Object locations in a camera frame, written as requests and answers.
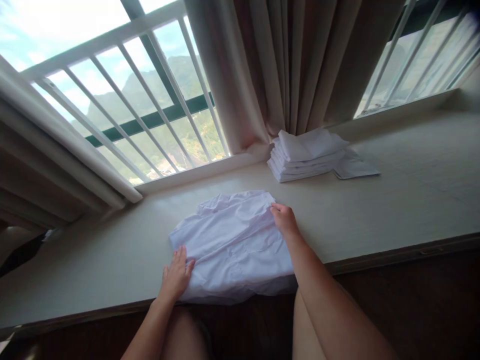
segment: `folded white shirt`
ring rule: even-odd
[[[313,160],[335,153],[349,144],[337,134],[321,127],[299,136],[280,130],[278,138],[275,147],[279,148],[288,162]]]
[[[339,179],[352,179],[379,175],[380,171],[365,162],[351,147],[345,149],[345,156],[333,168]]]
[[[185,245],[195,259],[181,301],[234,304],[253,294],[291,290],[290,254],[270,211],[275,199],[264,190],[219,194],[170,233],[174,249]]]
[[[304,179],[312,176],[325,174],[325,173],[328,173],[329,171],[332,171],[332,169],[335,166],[334,163],[326,163],[326,164],[322,164],[322,166],[317,168],[315,171],[306,171],[300,174],[290,174],[290,173],[281,173],[279,168],[271,158],[266,163],[268,164],[268,167],[273,173],[273,176],[279,183],[285,183],[293,180],[299,180],[299,179]]]
[[[291,168],[311,168],[315,165],[326,164],[329,162],[338,162],[341,158],[345,155],[345,150],[341,149],[334,153],[317,157],[313,160],[307,161],[288,161],[281,153],[281,151],[277,148],[278,138],[273,139],[273,143],[275,147],[271,150],[270,156],[275,159],[275,162],[278,164],[279,168],[285,168],[287,173],[290,173]]]

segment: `white window bar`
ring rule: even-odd
[[[183,38],[185,39],[186,47],[188,48],[188,52],[190,53],[191,61],[193,62],[193,67],[195,68],[196,75],[198,76],[198,80],[200,81],[200,86],[203,91],[203,96],[205,97],[206,103],[208,104],[208,109],[210,110],[211,118],[213,119],[216,132],[218,133],[218,137],[220,138],[221,146],[223,147],[225,156],[228,156],[229,151],[226,146],[225,139],[222,136],[217,115],[215,114],[215,111],[214,111],[214,105],[212,104],[212,100],[210,99],[207,86],[205,85],[204,77],[202,75],[202,72],[200,71],[200,65],[197,60],[197,56],[195,55],[194,47],[192,45],[192,40],[190,39],[189,32],[187,31],[187,26],[185,25],[184,17],[179,16],[177,20],[178,20],[178,23],[180,24],[181,33],[183,34]]]
[[[108,137],[101,132],[88,117],[84,115],[80,109],[75,106],[73,102],[66,97],[63,92],[48,78],[37,80],[36,83],[44,89],[52,98],[54,98],[60,105],[62,105],[75,119],[78,120],[92,135],[107,149],[109,149],[127,168],[129,168],[135,175],[137,175],[144,183],[149,181],[149,178],[128,158],[121,152]]]
[[[102,104],[99,103],[99,101],[92,95],[92,93],[85,87],[85,85],[79,80],[79,78],[70,70],[67,66],[63,69],[63,71],[66,72],[66,74],[73,80],[73,82],[80,88],[80,90],[83,91],[83,93],[90,99],[90,101],[100,110],[100,112],[107,118],[109,122],[117,129],[117,131],[122,135],[129,143],[130,145],[140,154],[140,156],[146,161],[150,167],[155,170],[158,174],[160,174],[160,171],[157,169],[157,167],[154,165],[153,162],[150,161],[150,159],[143,153],[142,150],[137,146],[137,144],[128,136],[128,134],[125,132],[125,130],[122,129],[122,127],[117,124],[117,122],[114,120],[114,118],[108,113],[108,111],[105,110],[105,108],[102,106]]]
[[[418,80],[416,81],[415,83],[415,86],[413,87],[413,89],[410,91],[410,93],[408,94],[408,96],[406,97],[405,99],[405,102],[408,103],[415,95],[415,93],[417,92],[420,84],[422,83],[422,81],[425,79],[425,77],[427,76],[428,72],[430,71],[430,69],[432,68],[432,66],[434,65],[435,61],[438,59],[438,57],[440,56],[440,54],[442,53],[445,45],[447,45],[447,43],[449,42],[450,38],[452,37],[452,35],[454,34],[454,32],[457,30],[457,28],[459,27],[460,25],[460,22],[464,19],[465,15],[467,14],[467,10],[468,10],[469,6],[468,4],[465,5],[463,7],[463,9],[461,10],[460,14],[458,14],[458,16],[456,17],[456,20],[455,20],[455,23],[451,26],[450,30],[448,31],[447,35],[445,36],[445,38],[443,39],[443,41],[441,42],[440,46],[438,47],[438,49],[435,51],[435,53],[433,54],[433,56],[431,57],[431,59],[429,60],[425,70],[423,70],[422,74],[420,75],[420,77],[418,78]]]
[[[417,35],[417,40],[416,42],[412,45],[412,50],[410,51],[410,55],[408,56],[408,59],[406,60],[405,64],[403,65],[403,68],[401,72],[398,74],[396,77],[393,86],[390,88],[390,93],[386,99],[385,102],[385,107],[387,107],[394,97],[395,93],[397,92],[400,84],[402,83],[402,80],[404,79],[405,74],[410,68],[410,65],[412,65],[412,62],[414,61],[415,56],[417,55],[417,52],[419,51],[420,47],[422,46],[425,38],[427,37],[430,28],[434,24],[435,20],[440,14],[440,11],[442,11],[442,8],[445,5],[445,2],[447,0],[438,0],[438,3],[435,6],[435,9],[433,9],[433,12],[430,15],[430,18],[428,19],[427,23],[425,24],[425,27],[420,31],[420,33]]]
[[[170,164],[170,166],[175,170],[176,173],[179,172],[179,170],[177,169],[177,167],[175,166],[174,162],[170,159],[170,157],[168,156],[168,154],[164,151],[164,149],[162,148],[162,146],[159,144],[159,142],[157,141],[157,139],[155,138],[155,136],[153,136],[152,132],[150,131],[150,129],[147,127],[147,125],[145,125],[144,121],[142,120],[142,118],[138,115],[138,113],[135,111],[135,109],[132,107],[132,105],[130,104],[130,102],[127,100],[127,98],[124,96],[124,94],[122,93],[122,91],[119,89],[119,87],[117,86],[117,84],[115,83],[115,81],[113,81],[113,79],[110,77],[109,73],[105,70],[105,68],[103,67],[103,65],[100,63],[100,61],[95,57],[95,56],[91,56],[90,57],[90,60],[95,64],[95,66],[97,67],[98,71],[100,71],[100,73],[103,75],[103,77],[105,78],[105,80],[110,84],[110,86],[112,87],[112,89],[116,92],[116,94],[118,95],[118,97],[120,98],[120,100],[123,101],[123,103],[125,104],[125,106],[127,107],[127,109],[131,112],[131,114],[135,117],[136,121],[138,122],[138,124],[141,126],[141,128],[143,129],[143,131],[146,132],[146,134],[148,135],[148,137],[153,141],[153,143],[155,144],[155,146],[158,148],[158,150],[160,150],[161,154],[163,155],[163,157],[168,161],[168,163]],[[157,168],[155,168],[155,172],[157,174],[160,175],[160,177],[163,177],[162,173],[160,171],[157,171]]]
[[[470,54],[468,55],[466,61],[463,64],[461,64],[461,66],[459,66],[460,69],[458,71],[455,71],[454,73],[455,75],[451,78],[451,80],[449,79],[449,81],[447,82],[447,86],[445,87],[444,90],[451,89],[457,83],[457,81],[460,79],[460,76],[472,64],[473,59],[479,54],[479,52],[480,52],[480,44],[475,46],[470,51]]]
[[[388,53],[386,54],[385,59],[383,60],[383,64],[381,65],[380,72],[378,73],[375,83],[371,88],[370,94],[368,95],[368,99],[366,100],[363,111],[367,110],[370,106],[370,103],[372,102],[372,98],[374,97],[375,91],[377,91],[377,87],[380,84],[380,80],[382,79],[385,69],[389,64],[390,57],[392,56],[395,50],[395,46],[397,46],[397,42],[399,41],[400,35],[402,35],[402,32],[404,31],[405,25],[409,20],[410,14],[412,13],[412,10],[414,9],[416,2],[417,0],[410,0],[410,2],[408,3],[405,9],[405,12],[403,13],[403,16],[401,17],[400,23],[398,24],[395,34],[393,35],[393,39],[391,40],[390,49],[388,49]]]
[[[195,132],[195,135],[198,138],[198,141],[200,142],[201,148],[205,152],[208,162],[211,163],[212,158],[210,157],[209,151],[207,150],[207,147],[205,146],[204,141],[202,140],[202,137],[199,133],[199,130],[197,129],[197,126],[195,125],[194,119],[192,118],[192,114],[190,113],[187,103],[185,102],[184,96],[182,95],[179,85],[177,84],[177,81],[175,80],[175,77],[172,74],[172,71],[170,70],[170,66],[169,66],[169,63],[167,62],[167,59],[165,58],[164,52],[160,48],[160,44],[157,40],[157,37],[154,35],[154,33],[151,30],[147,31],[146,34],[150,39],[153,45],[153,48],[155,49],[155,53],[158,56],[158,59],[160,60],[161,65],[163,66],[163,69],[165,70],[168,80],[170,80],[171,86],[173,87],[173,90],[175,91],[175,94],[178,97],[178,100],[180,101],[181,108],[183,109],[183,112],[188,118],[188,121],[190,122],[191,127],[193,128],[193,131]]]
[[[469,46],[472,44],[472,41],[475,39],[475,37],[478,35],[478,32],[475,30],[472,32],[472,34],[470,35],[470,37],[468,38],[468,40],[465,42],[465,44],[463,44],[463,46],[461,47],[460,51],[458,53],[455,53],[453,54],[453,56],[450,58],[451,61],[448,63],[448,66],[446,67],[446,70],[445,70],[445,73],[447,73],[453,65],[455,65],[455,63],[457,62],[458,59],[461,59],[464,52],[469,48]],[[440,84],[444,83],[444,84],[449,84],[454,78],[455,78],[455,75],[457,74],[457,71],[454,71],[452,72],[451,76],[448,78],[448,81],[444,82],[445,81],[445,73],[440,76],[440,78],[438,79],[438,81],[436,82],[435,86],[432,88],[431,90],[431,93],[434,94],[436,93],[436,89],[439,87]]]
[[[172,127],[172,124],[170,124],[170,121],[167,119],[167,116],[165,115],[164,111],[162,110],[162,108],[160,107],[160,104],[159,102],[157,101],[157,99],[155,98],[154,94],[152,93],[152,91],[150,90],[149,86],[147,85],[147,83],[145,82],[144,80],[144,77],[142,76],[142,74],[140,73],[139,71],[139,68],[137,67],[137,65],[135,65],[134,61],[132,60],[132,57],[130,56],[130,54],[128,53],[127,49],[125,48],[125,46],[122,44],[122,43],[118,43],[117,44],[117,47],[118,49],[120,50],[120,52],[122,53],[123,57],[125,58],[126,62],[128,63],[128,65],[130,65],[130,68],[132,69],[133,73],[135,74],[136,78],[138,79],[138,81],[140,82],[141,86],[143,87],[143,89],[145,90],[146,94],[148,95],[148,97],[150,98],[151,102],[153,103],[153,106],[155,106],[155,109],[158,111],[158,113],[160,114],[160,117],[161,119],[163,120],[163,122],[165,123],[166,127],[170,130],[173,138],[175,139],[176,143],[178,144],[178,146],[180,147],[181,151],[185,154],[185,157],[186,159],[188,160],[188,162],[190,163],[190,165],[195,168],[195,164],[194,162],[192,161],[192,158],[190,157],[190,154],[187,152],[187,150],[185,149],[184,145],[182,144],[182,142],[180,141],[179,137],[177,136],[177,133],[175,132],[174,128]]]
[[[28,82],[46,78],[66,65],[72,66],[85,60],[88,57],[85,56],[85,54],[102,53],[107,49],[117,46],[118,42],[127,42],[148,29],[171,22],[178,16],[178,14],[184,13],[184,2],[181,0],[174,1],[142,17],[130,21],[125,25],[119,26],[109,32],[84,42],[83,44],[75,46],[68,51],[62,52],[37,65],[29,67],[22,71],[21,75]]]

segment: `curtain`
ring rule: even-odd
[[[353,118],[405,0],[185,0],[230,150]]]
[[[141,199],[0,56],[0,221],[54,229]]]

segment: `leg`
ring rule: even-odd
[[[160,359],[208,359],[202,334],[189,311],[183,307],[173,308]]]
[[[314,326],[310,321],[300,290],[296,291],[295,306],[293,309],[293,351],[292,359],[321,359],[325,355],[320,346]]]

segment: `right hand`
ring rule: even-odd
[[[270,211],[275,219],[276,227],[284,237],[300,234],[297,221],[295,220],[294,211],[291,207],[272,202]]]
[[[195,260],[190,261],[188,265],[186,262],[187,248],[180,246],[173,252],[170,266],[165,265],[163,268],[163,280],[157,297],[159,302],[166,301],[174,304],[184,293],[189,284]]]

